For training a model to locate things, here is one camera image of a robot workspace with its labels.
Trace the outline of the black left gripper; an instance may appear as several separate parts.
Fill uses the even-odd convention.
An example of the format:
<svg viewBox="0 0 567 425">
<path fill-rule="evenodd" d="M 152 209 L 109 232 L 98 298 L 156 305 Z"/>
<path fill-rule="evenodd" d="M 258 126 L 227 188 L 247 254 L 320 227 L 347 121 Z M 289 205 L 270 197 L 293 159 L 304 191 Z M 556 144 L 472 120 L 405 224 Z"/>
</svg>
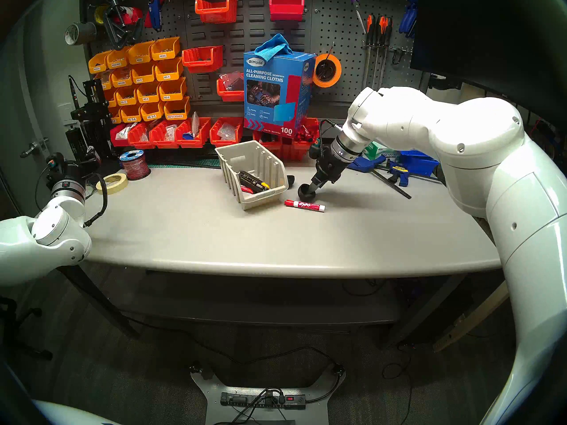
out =
<svg viewBox="0 0 567 425">
<path fill-rule="evenodd" d="M 89 178 L 96 176 L 102 166 L 101 157 L 93 146 L 87 146 L 84 162 L 89 163 L 89 169 L 82 163 L 66 159 L 61 153 L 49 155 L 46 158 L 46 183 L 55 184 L 67 179 L 84 184 L 87 175 Z"/>
</svg>

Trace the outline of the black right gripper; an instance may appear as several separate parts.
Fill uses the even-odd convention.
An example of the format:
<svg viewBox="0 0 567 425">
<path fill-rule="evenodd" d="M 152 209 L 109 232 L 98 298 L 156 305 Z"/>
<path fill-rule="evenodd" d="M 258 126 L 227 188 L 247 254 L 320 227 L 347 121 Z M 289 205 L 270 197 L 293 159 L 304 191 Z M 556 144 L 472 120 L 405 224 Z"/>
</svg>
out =
<svg viewBox="0 0 567 425">
<path fill-rule="evenodd" d="M 334 184 L 346 168 L 346 163 L 337 158 L 332 150 L 319 150 L 316 159 L 316 173 L 311 178 L 311 183 L 308 187 L 308 195 L 316 194 L 320 188 L 320 184 L 330 182 Z"/>
</svg>

